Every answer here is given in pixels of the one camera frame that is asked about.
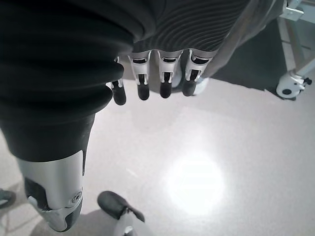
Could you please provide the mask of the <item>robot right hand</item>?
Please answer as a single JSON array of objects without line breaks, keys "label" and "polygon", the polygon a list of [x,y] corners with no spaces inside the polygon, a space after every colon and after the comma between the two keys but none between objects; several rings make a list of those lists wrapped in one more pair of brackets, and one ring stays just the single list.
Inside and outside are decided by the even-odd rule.
[{"label": "robot right hand", "polygon": [[0,128],[28,201],[57,232],[80,215],[95,115],[111,100],[117,58],[178,10],[232,26],[246,0],[3,0],[0,3]]}]

